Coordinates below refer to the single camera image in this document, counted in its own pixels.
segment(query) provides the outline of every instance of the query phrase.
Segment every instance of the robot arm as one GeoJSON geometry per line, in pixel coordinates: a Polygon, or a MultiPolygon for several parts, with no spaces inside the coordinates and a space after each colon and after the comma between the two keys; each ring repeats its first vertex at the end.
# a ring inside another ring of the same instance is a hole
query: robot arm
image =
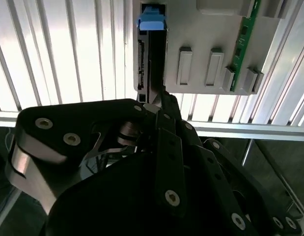
{"type": "Polygon", "coordinates": [[[41,202],[44,235],[301,234],[218,141],[202,144],[176,116],[174,96],[162,97],[170,110],[124,99],[20,113],[7,176],[41,202]],[[136,146],[134,154],[79,178],[86,158],[128,146],[136,146]]]}

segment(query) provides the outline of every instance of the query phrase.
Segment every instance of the white plastic panel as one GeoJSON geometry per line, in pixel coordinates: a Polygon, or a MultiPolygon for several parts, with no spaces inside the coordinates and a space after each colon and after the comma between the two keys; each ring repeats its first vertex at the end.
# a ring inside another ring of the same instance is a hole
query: white plastic panel
{"type": "MultiPolygon", "coordinates": [[[[134,12],[139,3],[0,1],[0,125],[12,126],[11,114],[16,117],[17,111],[31,106],[136,99],[134,12]]],[[[232,45],[235,38],[223,43],[232,45]]],[[[196,40],[195,35],[188,40],[196,40]]],[[[223,53],[223,61],[229,60],[231,55],[223,53]]],[[[197,59],[198,51],[193,50],[192,60],[197,59]]],[[[183,119],[216,126],[252,122],[303,127],[304,0],[292,1],[280,21],[262,72],[256,95],[176,93],[183,119]]]]}

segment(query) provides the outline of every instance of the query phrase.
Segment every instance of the metal bar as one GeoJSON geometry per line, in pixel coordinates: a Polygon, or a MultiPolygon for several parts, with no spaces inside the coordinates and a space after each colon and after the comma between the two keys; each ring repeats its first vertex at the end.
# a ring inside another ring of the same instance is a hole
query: metal bar
{"type": "Polygon", "coordinates": [[[304,142],[304,127],[189,121],[198,136],[304,142]]]}
{"type": "Polygon", "coordinates": [[[246,151],[245,151],[245,155],[244,155],[244,158],[241,162],[241,165],[244,166],[245,165],[245,162],[247,161],[247,158],[248,158],[248,155],[249,155],[249,152],[251,151],[251,148],[252,148],[252,144],[253,144],[253,139],[250,139],[247,143],[247,147],[246,147],[246,151]]]}
{"type": "Polygon", "coordinates": [[[271,154],[267,151],[266,147],[262,143],[260,143],[259,141],[255,141],[255,144],[259,147],[259,149],[262,152],[262,154],[264,155],[265,159],[271,165],[275,174],[277,175],[277,177],[280,179],[280,181],[282,182],[282,184],[286,188],[286,191],[290,195],[291,199],[294,201],[294,203],[295,203],[296,207],[298,208],[298,210],[300,211],[300,213],[302,215],[304,215],[303,204],[301,203],[301,201],[297,197],[296,193],[294,192],[294,190],[290,186],[288,180],[284,176],[284,174],[283,174],[282,170],[280,169],[280,167],[278,166],[278,164],[275,162],[275,160],[272,158],[271,154]]]}
{"type": "Polygon", "coordinates": [[[16,203],[16,201],[19,198],[21,193],[22,193],[22,191],[20,189],[15,188],[14,190],[12,190],[11,195],[6,200],[5,206],[2,210],[2,212],[0,213],[0,226],[3,223],[3,221],[5,220],[5,218],[7,217],[8,213],[10,212],[10,210],[12,209],[14,204],[16,203]]]}

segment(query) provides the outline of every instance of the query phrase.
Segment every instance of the cable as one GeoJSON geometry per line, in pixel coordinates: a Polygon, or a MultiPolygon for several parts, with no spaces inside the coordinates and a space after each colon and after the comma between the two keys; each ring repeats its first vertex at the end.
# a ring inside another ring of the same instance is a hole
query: cable
{"type": "Polygon", "coordinates": [[[10,152],[10,149],[9,149],[9,147],[8,147],[8,144],[7,144],[7,138],[8,138],[8,136],[9,136],[9,134],[11,133],[11,128],[9,127],[8,129],[9,129],[9,131],[8,131],[8,133],[5,135],[5,138],[4,138],[4,144],[5,144],[6,150],[7,150],[8,152],[10,152]]]}
{"type": "Polygon", "coordinates": [[[1,202],[1,204],[0,204],[0,214],[3,211],[3,209],[5,208],[7,202],[9,201],[9,198],[11,197],[14,190],[16,190],[16,188],[13,186],[11,188],[10,192],[8,193],[8,195],[5,197],[5,199],[1,202]]]}

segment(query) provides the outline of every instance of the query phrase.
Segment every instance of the rectangular slot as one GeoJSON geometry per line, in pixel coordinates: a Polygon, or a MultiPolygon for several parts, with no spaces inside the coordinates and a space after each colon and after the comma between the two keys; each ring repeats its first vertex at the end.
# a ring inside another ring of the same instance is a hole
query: rectangular slot
{"type": "Polygon", "coordinates": [[[246,35],[247,30],[248,30],[248,27],[247,27],[247,26],[242,26],[241,31],[240,31],[240,34],[246,35]]]}
{"type": "Polygon", "coordinates": [[[187,85],[190,77],[190,68],[192,60],[192,50],[188,47],[180,49],[179,65],[178,65],[178,85],[187,85]]]}
{"type": "Polygon", "coordinates": [[[145,94],[139,94],[138,95],[138,101],[139,102],[146,102],[146,96],[145,96],[145,94]]]}
{"type": "Polygon", "coordinates": [[[241,53],[241,49],[240,49],[240,48],[237,48],[237,49],[236,49],[236,52],[235,52],[235,55],[239,57],[239,56],[240,56],[240,53],[241,53]]]}
{"type": "Polygon", "coordinates": [[[138,40],[138,90],[144,88],[144,46],[142,40],[138,40]]]}
{"type": "Polygon", "coordinates": [[[224,53],[221,52],[221,49],[212,49],[210,52],[210,59],[207,66],[206,74],[206,86],[214,86],[215,81],[220,78],[220,71],[222,61],[224,59],[224,53]]]}

